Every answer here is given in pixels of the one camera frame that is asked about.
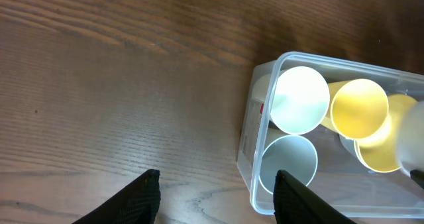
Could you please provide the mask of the yellow cup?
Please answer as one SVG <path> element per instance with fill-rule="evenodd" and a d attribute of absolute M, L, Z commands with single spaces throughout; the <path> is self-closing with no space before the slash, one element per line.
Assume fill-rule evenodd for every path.
<path fill-rule="evenodd" d="M 388 96 L 376 82 L 355 79 L 328 84 L 330 103 L 321 124 L 352 140 L 376 133 L 388 116 Z"/>

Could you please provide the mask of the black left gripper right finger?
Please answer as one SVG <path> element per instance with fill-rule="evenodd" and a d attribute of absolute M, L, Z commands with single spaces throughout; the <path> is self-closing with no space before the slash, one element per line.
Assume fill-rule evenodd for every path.
<path fill-rule="evenodd" d="M 278 170 L 273 193 L 277 224 L 355 224 L 286 170 Z"/>

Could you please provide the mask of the yellow bowl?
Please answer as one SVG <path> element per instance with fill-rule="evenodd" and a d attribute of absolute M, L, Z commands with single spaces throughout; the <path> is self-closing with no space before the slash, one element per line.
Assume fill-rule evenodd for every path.
<path fill-rule="evenodd" d="M 382 127 L 370 138 L 354 142 L 356 157 L 367 168 L 379 173 L 400 169 L 396 155 L 396 138 L 404 115 L 417 103 L 405 94 L 388 96 L 388 115 Z"/>

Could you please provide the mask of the grey-blue bowl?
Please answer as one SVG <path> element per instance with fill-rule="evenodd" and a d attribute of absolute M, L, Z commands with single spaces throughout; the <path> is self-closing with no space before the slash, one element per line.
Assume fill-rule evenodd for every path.
<path fill-rule="evenodd" d="M 356 141 L 352 139 L 348 139 L 342 135 L 339 135 L 339 139 L 344 148 L 355 158 L 357 158 L 356 154 Z"/>

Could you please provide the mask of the grey cup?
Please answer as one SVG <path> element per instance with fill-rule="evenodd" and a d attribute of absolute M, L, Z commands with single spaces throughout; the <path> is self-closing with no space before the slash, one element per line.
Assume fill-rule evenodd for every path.
<path fill-rule="evenodd" d="M 317 151 L 309 139 L 300 135 L 285 134 L 277 129 L 267 130 L 259 181 L 269 194 L 274 192 L 275 178 L 279 170 L 289 172 L 303 185 L 308 186 L 315 177 L 317 167 Z"/>

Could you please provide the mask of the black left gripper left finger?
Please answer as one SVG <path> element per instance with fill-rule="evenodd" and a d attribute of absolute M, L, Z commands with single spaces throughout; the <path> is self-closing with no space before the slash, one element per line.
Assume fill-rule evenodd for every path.
<path fill-rule="evenodd" d="M 149 169 L 74 224 L 153 224 L 160 207 L 160 172 Z"/>

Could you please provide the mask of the white cup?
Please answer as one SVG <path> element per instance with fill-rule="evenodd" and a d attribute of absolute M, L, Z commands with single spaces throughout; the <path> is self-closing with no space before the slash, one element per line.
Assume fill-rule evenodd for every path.
<path fill-rule="evenodd" d="M 271 74 L 254 79 L 251 97 L 264 103 L 272 88 L 269 122 L 290 135 L 303 135 L 315 129 L 329 109 L 330 93 L 324 77 L 313 68 L 296 66 L 278 72 L 276 83 Z"/>

